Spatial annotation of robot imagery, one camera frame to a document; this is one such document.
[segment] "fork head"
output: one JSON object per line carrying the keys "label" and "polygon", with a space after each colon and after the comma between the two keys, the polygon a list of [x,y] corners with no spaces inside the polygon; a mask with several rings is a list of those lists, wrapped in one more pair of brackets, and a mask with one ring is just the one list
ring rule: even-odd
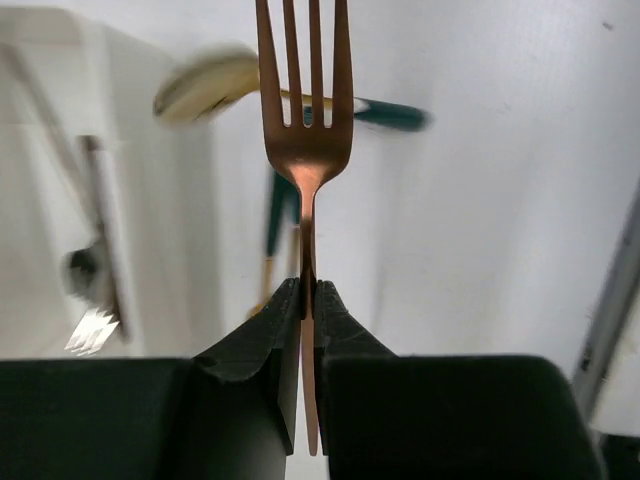
{"label": "fork head", "polygon": [[303,121],[294,0],[284,2],[291,92],[291,124],[285,125],[268,0],[256,0],[260,93],[265,147],[274,169],[302,192],[315,193],[349,163],[353,139],[353,78],[346,0],[335,0],[332,123],[325,126],[319,0],[309,0],[312,122]]}

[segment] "fork handle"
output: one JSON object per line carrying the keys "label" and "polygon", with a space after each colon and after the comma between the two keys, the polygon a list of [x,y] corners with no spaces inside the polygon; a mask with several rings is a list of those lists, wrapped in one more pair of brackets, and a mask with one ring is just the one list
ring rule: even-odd
{"label": "fork handle", "polygon": [[427,113],[419,108],[363,98],[356,98],[353,117],[361,122],[403,132],[418,132],[428,123]]}
{"label": "fork handle", "polygon": [[305,417],[309,453],[318,452],[318,408],[314,371],[314,321],[313,307],[317,288],[315,273],[315,192],[300,193],[300,282],[301,282],[301,343],[302,387],[304,391]]}

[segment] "fork tine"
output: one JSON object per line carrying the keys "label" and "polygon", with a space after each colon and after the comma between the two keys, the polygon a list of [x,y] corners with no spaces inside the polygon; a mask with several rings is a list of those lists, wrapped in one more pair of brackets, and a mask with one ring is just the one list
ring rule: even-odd
{"label": "fork tine", "polygon": [[298,35],[293,0],[283,1],[284,34],[287,41],[287,70],[291,92],[291,126],[302,124],[302,87],[300,86],[300,61],[298,60]]}
{"label": "fork tine", "polygon": [[256,0],[256,20],[258,24],[260,98],[262,101],[262,121],[266,135],[269,130],[277,130],[279,127],[284,127],[278,63],[273,45],[268,0]]}
{"label": "fork tine", "polygon": [[332,127],[353,129],[353,74],[347,0],[336,0],[333,38]]}
{"label": "fork tine", "polygon": [[311,125],[324,128],[320,0],[309,0],[309,37],[311,44],[311,112],[313,116]]}

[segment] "copper fork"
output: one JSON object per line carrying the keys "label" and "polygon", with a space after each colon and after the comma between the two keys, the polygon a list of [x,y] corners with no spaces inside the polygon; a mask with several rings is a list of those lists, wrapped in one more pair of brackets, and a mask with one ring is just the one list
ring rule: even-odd
{"label": "copper fork", "polygon": [[315,196],[320,187],[339,175],[349,163],[353,139],[353,78],[347,1],[335,0],[333,43],[333,113],[330,127],[324,123],[322,48],[319,0],[309,0],[311,50],[310,126],[303,122],[302,88],[293,0],[283,0],[287,45],[291,125],[285,126],[268,0],[256,0],[260,96],[267,157],[278,173],[300,194],[300,283],[302,292],[302,382],[309,453],[318,450],[318,410],[314,374]]}

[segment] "green handle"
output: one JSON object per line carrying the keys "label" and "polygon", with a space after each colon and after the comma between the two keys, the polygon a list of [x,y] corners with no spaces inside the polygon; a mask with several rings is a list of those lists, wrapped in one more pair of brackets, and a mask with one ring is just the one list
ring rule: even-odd
{"label": "green handle", "polygon": [[[377,100],[356,99],[353,118],[402,132],[419,132],[429,123],[429,114],[419,108]],[[311,107],[304,108],[304,121],[311,123]]]}
{"label": "green handle", "polygon": [[298,190],[287,179],[273,170],[271,181],[271,205],[267,222],[267,257],[273,257],[278,250],[281,220],[287,205],[291,205],[294,225],[300,223],[300,198]]}

